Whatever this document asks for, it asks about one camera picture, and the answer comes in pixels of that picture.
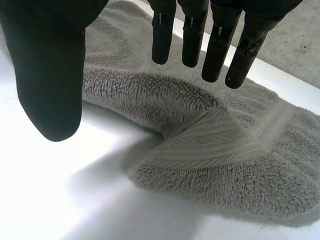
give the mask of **gray towel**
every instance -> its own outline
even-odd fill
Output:
[[[181,61],[151,61],[151,18],[113,1],[86,30],[83,100],[164,136],[132,167],[137,185],[290,226],[320,218],[320,117],[246,80],[201,79]],[[221,72],[221,78],[227,69]]]

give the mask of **white table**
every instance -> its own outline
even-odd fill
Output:
[[[176,20],[178,36],[181,24]],[[204,49],[208,39],[206,34]],[[226,65],[233,52],[231,48]],[[249,76],[320,114],[319,89],[260,60]],[[320,221],[301,228],[270,226],[221,210],[206,212],[201,204],[136,187],[128,180],[128,167],[160,142],[148,129],[87,103],[73,137],[47,141],[23,112],[12,64],[0,52],[0,239],[319,239]]]

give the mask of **black robotic finger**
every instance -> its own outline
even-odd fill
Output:
[[[202,79],[214,83],[217,81],[232,37],[235,33],[242,7],[238,2],[221,6],[211,2],[213,27],[202,68]]]
[[[95,20],[104,6],[88,13],[78,25],[77,19],[66,20],[72,14],[61,16],[49,3],[3,0],[0,21],[14,66],[18,99],[39,132],[48,140],[59,142],[71,137],[80,125],[84,27]],[[52,3],[61,3],[56,7],[68,13],[64,1]]]
[[[198,64],[208,8],[198,17],[185,16],[183,26],[182,62],[189,68]]]
[[[182,62],[189,68],[198,64],[209,0],[178,0],[185,14],[183,25]]]
[[[283,18],[284,15],[261,18],[250,13],[245,14],[244,29],[225,78],[225,84],[229,88],[241,87],[268,32]]]
[[[153,9],[152,60],[165,64],[168,60],[177,4],[175,0],[148,0]]]

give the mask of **white surface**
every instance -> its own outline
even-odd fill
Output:
[[[283,76],[280,83],[293,79],[263,62],[250,74],[257,82],[269,79],[259,75],[267,68]],[[60,143],[47,141],[19,105],[14,78],[0,50],[1,240],[319,239],[320,222],[271,226],[136,187],[128,167],[161,139],[106,109],[84,104],[78,132]],[[296,81],[283,89],[268,84],[283,96],[295,91],[298,99],[313,91],[314,101],[308,94],[303,104],[318,111],[320,90]]]

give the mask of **metal pin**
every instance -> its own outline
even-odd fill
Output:
[[[220,38],[222,27],[219,27],[218,37]]]

